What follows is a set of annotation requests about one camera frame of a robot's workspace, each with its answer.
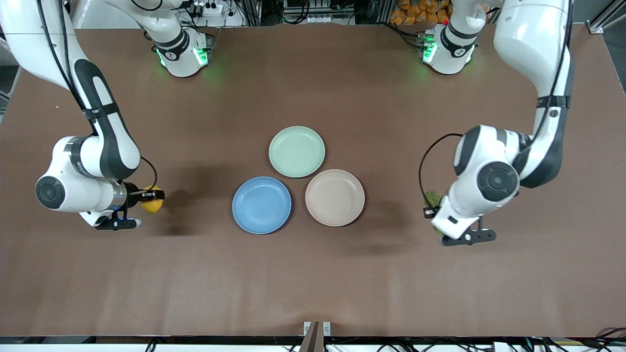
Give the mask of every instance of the blue plate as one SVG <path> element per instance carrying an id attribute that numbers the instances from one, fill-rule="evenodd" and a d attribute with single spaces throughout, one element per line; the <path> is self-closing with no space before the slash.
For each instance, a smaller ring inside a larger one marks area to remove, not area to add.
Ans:
<path id="1" fill-rule="evenodd" d="M 281 181 L 261 176 L 246 181 L 233 198 L 233 217 L 255 235 L 280 229 L 291 214 L 291 195 Z"/>

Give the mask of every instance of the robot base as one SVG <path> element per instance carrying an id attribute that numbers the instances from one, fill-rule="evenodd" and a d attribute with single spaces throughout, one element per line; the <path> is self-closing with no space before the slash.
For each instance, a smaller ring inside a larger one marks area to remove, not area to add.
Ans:
<path id="1" fill-rule="evenodd" d="M 190 38 L 190 44 L 180 57 L 175 60 L 168 59 L 168 53 L 162 54 L 159 49 L 156 53 L 161 59 L 163 65 L 173 76 L 189 77 L 200 71 L 204 66 L 211 63 L 213 54 L 213 36 L 201 33 L 192 28 L 184 29 Z"/>
<path id="2" fill-rule="evenodd" d="M 433 68 L 433 70 L 444 75 L 453 75 L 459 73 L 465 65 L 470 62 L 471 54 L 474 51 L 476 45 L 473 45 L 471 49 L 460 57 L 455 58 L 452 54 L 441 44 L 441 31 L 445 28 L 445 25 L 438 24 L 433 29 L 426 31 L 426 35 L 431 35 L 434 38 L 431 47 L 424 51 L 422 60 L 425 64 Z"/>

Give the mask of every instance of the black cable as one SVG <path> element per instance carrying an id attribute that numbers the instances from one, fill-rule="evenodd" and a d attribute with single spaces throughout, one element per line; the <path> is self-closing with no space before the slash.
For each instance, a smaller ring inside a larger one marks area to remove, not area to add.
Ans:
<path id="1" fill-rule="evenodd" d="M 377 22 L 376 24 L 382 24 L 383 26 L 391 29 L 392 31 L 396 32 L 397 34 L 401 34 L 403 36 L 412 37 L 412 38 L 417 38 L 418 37 L 418 35 L 415 34 L 415 33 L 409 33 L 409 32 L 402 31 L 397 26 L 392 26 L 390 23 L 387 23 L 387 22 Z"/>
<path id="2" fill-rule="evenodd" d="M 415 346 L 413 346 L 413 342 L 411 342 L 410 338 L 406 340 L 400 338 L 398 344 L 400 345 L 400 347 L 404 348 L 406 352 L 419 352 L 419 350 L 415 348 Z"/>
<path id="3" fill-rule="evenodd" d="M 495 12 L 495 11 L 497 11 L 497 10 L 499 10 L 499 9 L 500 9 L 500 8 L 493 8 L 493 9 L 490 9 L 489 11 L 487 11 L 487 12 L 485 13 L 485 15 L 490 14 L 490 13 L 492 13 L 492 12 Z"/>
<path id="4" fill-rule="evenodd" d="M 283 9 L 283 22 L 284 23 L 289 23 L 289 24 L 300 24 L 302 23 L 307 16 L 309 15 L 309 9 L 310 9 L 310 4 L 309 4 L 309 0 L 301 0 L 302 1 L 302 11 L 300 12 L 300 15 L 298 16 L 298 18 L 295 21 L 287 21 L 285 18 L 285 9 Z"/>
<path id="5" fill-rule="evenodd" d="M 544 339 L 541 340 L 541 343 L 543 345 L 544 352 L 552 352 L 550 345 Z"/>
<path id="6" fill-rule="evenodd" d="M 157 349 L 158 340 L 156 338 L 150 339 L 148 346 L 146 346 L 145 352 L 154 352 Z"/>
<path id="7" fill-rule="evenodd" d="M 558 68 L 557 68 L 557 73 L 554 77 L 554 82 L 552 83 L 552 89 L 550 90 L 550 96 L 554 95 L 554 91 L 557 88 L 557 82 L 558 82 L 558 77 L 561 73 L 561 69 L 563 68 L 563 61 L 565 60 L 565 48 L 568 48 L 570 46 L 570 39 L 572 36 L 572 12 L 574 11 L 573 8 L 573 1 L 570 0 L 569 3 L 569 10 L 567 13 L 567 28 L 565 29 L 565 35 L 563 37 L 563 48 L 561 50 L 561 58 L 558 61 Z M 543 111 L 543 116 L 541 117 L 541 122 L 539 123 L 539 127 L 537 127 L 537 132 L 534 134 L 533 136 L 533 140 L 530 141 L 530 144 L 525 148 L 525 150 L 527 148 L 530 148 L 533 146 L 533 143 L 535 142 L 537 136 L 539 136 L 539 132 L 541 132 L 541 128 L 543 127 L 543 123 L 546 120 L 546 117 L 548 116 L 548 106 L 545 107 L 544 111 Z"/>
<path id="8" fill-rule="evenodd" d="M 352 16 L 350 16 L 350 18 L 348 19 L 348 24 L 350 24 L 350 21 L 352 21 L 352 18 L 353 18 L 354 16 L 356 16 L 356 15 L 360 14 L 361 12 L 363 12 L 363 11 L 365 11 L 365 10 L 366 10 L 366 9 L 362 9 L 362 10 L 360 10 L 360 11 L 359 11 L 359 12 L 357 12 L 357 13 L 356 13 L 356 12 L 354 12 L 354 10 L 352 10 L 352 11 L 353 11 L 353 12 L 352 12 Z"/>
<path id="9" fill-rule="evenodd" d="M 410 47 L 412 48 L 416 48 L 416 49 L 422 49 L 425 48 L 425 46 L 421 46 L 421 45 L 417 45 L 417 44 L 413 44 L 411 43 L 408 39 L 406 39 L 403 35 L 400 34 L 400 38 L 402 38 L 402 40 Z"/>
<path id="10" fill-rule="evenodd" d="M 141 159 L 145 161 L 148 165 L 150 165 L 150 167 L 152 168 L 152 172 L 154 172 L 155 174 L 155 181 L 152 182 L 152 186 L 150 186 L 149 189 L 146 189 L 146 190 L 151 190 L 157 186 L 157 181 L 158 181 L 157 168 L 154 165 L 152 165 L 152 163 L 148 159 L 146 159 L 144 156 L 141 156 Z"/>
<path id="11" fill-rule="evenodd" d="M 483 351 L 483 352 L 493 352 L 493 348 L 480 348 L 477 347 L 475 344 L 471 345 L 476 351 Z"/>
<path id="12" fill-rule="evenodd" d="M 543 339 L 547 341 L 548 343 L 554 345 L 556 348 L 560 349 L 562 352 L 569 352 L 565 348 L 561 347 L 558 343 L 554 342 L 554 340 L 552 340 L 551 338 L 543 338 Z"/>
<path id="13" fill-rule="evenodd" d="M 430 346 L 423 349 L 422 352 L 427 352 L 429 349 L 433 348 L 438 343 L 439 343 L 439 340 L 435 340 Z"/>
<path id="14" fill-rule="evenodd" d="M 184 9 L 185 9 L 185 12 L 189 15 L 189 19 L 190 19 L 190 20 L 191 20 L 191 22 L 192 22 L 191 27 L 192 27 L 193 29 L 197 29 L 197 28 L 198 28 L 198 26 L 195 24 L 195 20 L 193 19 L 192 14 L 189 12 L 189 10 L 188 10 L 187 8 L 184 8 Z"/>
<path id="15" fill-rule="evenodd" d="M 380 346 L 380 347 L 376 350 L 376 352 L 381 352 L 381 351 L 382 351 L 382 349 L 383 349 L 383 348 L 385 348 L 385 347 L 387 347 L 387 346 L 389 346 L 389 347 L 393 348 L 393 349 L 394 349 L 394 351 L 396 351 L 396 352 L 400 352 L 400 350 L 399 350 L 399 349 L 397 349 L 394 345 L 389 344 L 389 343 L 386 343 L 386 344 L 384 344 L 384 345 Z"/>
<path id="16" fill-rule="evenodd" d="M 610 335 L 613 335 L 615 333 L 619 333 L 620 331 L 626 331 L 626 328 L 617 328 L 617 329 L 613 329 L 611 331 L 608 331 L 602 335 L 598 335 L 596 336 L 597 339 L 601 339 L 601 338 L 606 338 L 609 337 Z"/>
<path id="17" fill-rule="evenodd" d="M 59 0 L 59 25 L 61 26 L 61 33 L 63 34 L 63 54 L 65 56 L 65 68 L 67 70 L 68 81 L 71 84 L 71 89 L 74 90 L 76 96 L 78 97 L 78 106 L 81 108 L 85 108 L 85 103 L 83 99 L 78 94 L 76 90 L 76 85 L 74 83 L 74 78 L 72 77 L 72 70 L 69 65 L 69 50 L 68 50 L 68 29 L 65 27 L 65 6 L 63 6 L 63 0 Z"/>
<path id="18" fill-rule="evenodd" d="M 602 345 L 602 347 L 600 347 L 596 352 L 602 352 L 603 349 L 607 350 L 608 352 L 613 352 L 613 351 L 611 351 L 609 346 L 614 346 L 614 345 L 612 345 L 610 343 L 607 343 L 605 345 Z"/>
<path id="19" fill-rule="evenodd" d="M 130 2 L 133 3 L 133 5 L 137 6 L 138 8 L 140 8 L 140 9 L 142 9 L 144 11 L 156 11 L 156 10 L 160 9 L 161 6 L 163 5 L 163 0 L 160 0 L 158 2 L 158 6 L 157 7 L 153 8 L 153 9 L 147 9 L 147 8 L 141 7 L 139 4 L 137 4 L 135 2 L 135 0 L 130 0 Z"/>
<path id="20" fill-rule="evenodd" d="M 248 11 L 244 10 L 243 6 L 238 3 L 237 1 L 235 1 L 235 5 L 237 5 L 237 8 L 239 9 L 239 11 L 245 15 L 245 20 L 246 20 L 246 25 L 250 26 L 251 23 L 254 23 L 254 21 L 251 18 L 254 18 L 253 14 L 250 14 Z"/>
<path id="21" fill-rule="evenodd" d="M 78 96 L 76 91 L 72 88 L 73 85 L 69 82 L 69 79 L 67 75 L 65 74 L 65 70 L 63 69 L 63 66 L 61 65 L 61 62 L 59 60 L 59 57 L 56 55 L 56 51 L 54 50 L 54 44 L 52 43 L 52 38 L 50 37 L 48 24 L 46 23 L 46 15 L 43 13 L 43 5 L 41 4 L 41 0 L 37 0 L 37 9 L 39 10 L 39 17 L 41 18 L 41 24 L 43 25 L 43 32 L 45 34 L 46 40 L 48 41 L 48 46 L 50 47 L 50 52 L 52 52 L 52 57 L 54 58 L 54 62 L 56 63 L 56 66 L 59 68 L 59 72 L 61 73 L 61 76 L 63 77 L 63 80 L 65 81 L 65 84 L 68 86 L 69 92 L 72 94 L 72 96 L 76 100 L 78 106 L 81 109 L 84 109 L 85 106 L 83 104 L 82 99 L 80 98 L 80 96 Z"/>
<path id="22" fill-rule="evenodd" d="M 498 11 L 498 13 L 496 13 L 496 18 L 491 20 L 491 24 L 496 24 L 498 22 L 498 20 L 500 19 L 500 14 L 502 13 L 502 11 Z"/>
<path id="23" fill-rule="evenodd" d="M 428 149 L 426 149 L 426 153 L 424 153 L 424 155 L 422 156 L 422 160 L 420 160 L 420 162 L 419 162 L 419 170 L 418 170 L 419 191 L 422 192 L 422 197 L 424 197 L 424 201 L 426 202 L 426 204 L 428 204 L 428 207 L 430 209 L 434 209 L 434 207 L 430 203 L 430 201 L 426 198 L 426 193 L 424 192 L 424 186 L 422 185 L 422 166 L 424 166 L 424 160 L 426 160 L 426 156 L 428 156 L 428 153 L 430 153 L 430 151 L 434 148 L 434 146 L 437 145 L 437 143 L 441 142 L 442 140 L 444 140 L 444 139 L 446 139 L 448 137 L 463 137 L 463 135 L 460 134 L 460 133 L 448 133 L 447 135 L 444 135 L 443 137 L 440 137 L 439 139 L 434 141 L 434 143 L 431 144 L 431 146 L 428 147 Z"/>

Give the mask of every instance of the green led light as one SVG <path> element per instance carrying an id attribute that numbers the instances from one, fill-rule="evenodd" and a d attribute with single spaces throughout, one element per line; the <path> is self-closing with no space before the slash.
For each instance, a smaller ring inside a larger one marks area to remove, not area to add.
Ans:
<path id="1" fill-rule="evenodd" d="M 196 59 L 198 59 L 198 63 L 201 66 L 204 66 L 204 65 L 206 65 L 208 63 L 207 55 L 204 53 L 204 49 L 198 50 L 198 49 L 194 48 L 193 49 L 193 53 L 195 54 Z"/>
<path id="2" fill-rule="evenodd" d="M 431 44 L 428 49 L 424 50 L 424 61 L 430 63 L 433 60 L 435 51 L 437 51 L 437 43 Z"/>
<path id="3" fill-rule="evenodd" d="M 156 50 L 156 53 L 158 54 L 158 57 L 161 59 L 161 65 L 165 67 L 165 61 L 163 61 L 163 56 L 161 55 L 158 49 Z"/>

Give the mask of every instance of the green plate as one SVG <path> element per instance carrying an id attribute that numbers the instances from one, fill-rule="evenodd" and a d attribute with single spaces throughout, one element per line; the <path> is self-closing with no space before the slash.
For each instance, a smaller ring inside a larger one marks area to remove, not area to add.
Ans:
<path id="1" fill-rule="evenodd" d="M 305 177 L 322 165 L 326 148 L 317 132 L 304 126 L 292 126 L 274 136 L 269 155 L 276 171 L 288 177 Z"/>

